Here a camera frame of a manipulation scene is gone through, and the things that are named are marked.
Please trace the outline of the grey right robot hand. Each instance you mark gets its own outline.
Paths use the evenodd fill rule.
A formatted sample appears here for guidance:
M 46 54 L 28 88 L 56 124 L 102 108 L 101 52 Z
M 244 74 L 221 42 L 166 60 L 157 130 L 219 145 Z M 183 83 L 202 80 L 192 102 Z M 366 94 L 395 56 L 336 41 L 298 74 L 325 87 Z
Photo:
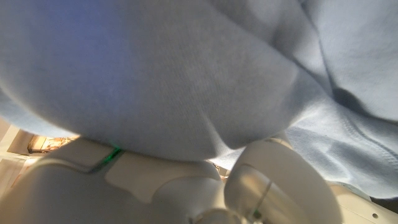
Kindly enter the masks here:
M 229 177 L 209 162 L 77 139 L 1 198 L 2 223 L 341 223 L 336 197 L 284 135 L 247 145 Z

